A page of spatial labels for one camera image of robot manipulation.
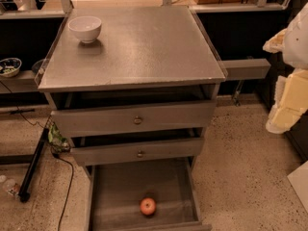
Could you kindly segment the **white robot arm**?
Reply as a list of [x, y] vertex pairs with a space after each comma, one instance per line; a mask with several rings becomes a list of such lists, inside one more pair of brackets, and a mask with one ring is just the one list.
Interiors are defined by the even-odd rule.
[[287, 77], [278, 77], [274, 105], [266, 123], [269, 132], [283, 134], [308, 110], [308, 4], [286, 29], [266, 41], [263, 50], [281, 52], [283, 62], [294, 69]]

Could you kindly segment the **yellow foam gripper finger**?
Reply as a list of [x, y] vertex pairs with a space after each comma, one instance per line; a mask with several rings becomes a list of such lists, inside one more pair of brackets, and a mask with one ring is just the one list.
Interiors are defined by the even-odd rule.
[[288, 77], [279, 76], [266, 129], [273, 134], [283, 134], [289, 131], [307, 110], [308, 70], [296, 69]]

